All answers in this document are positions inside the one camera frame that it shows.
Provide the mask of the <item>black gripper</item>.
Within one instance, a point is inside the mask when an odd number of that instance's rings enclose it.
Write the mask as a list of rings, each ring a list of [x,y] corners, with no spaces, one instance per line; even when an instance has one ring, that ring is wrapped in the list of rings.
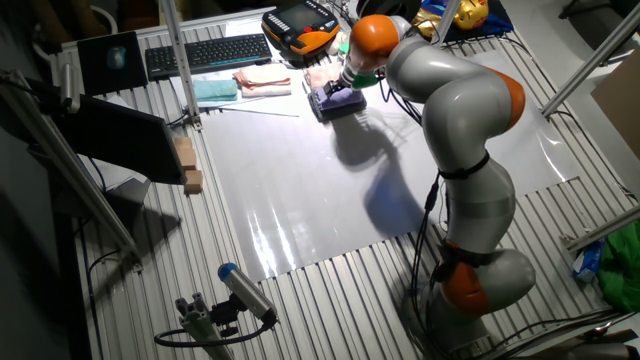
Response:
[[[353,91],[352,89],[344,85],[340,80],[330,80],[323,86],[323,91],[327,98],[337,96],[338,98],[347,98]]]

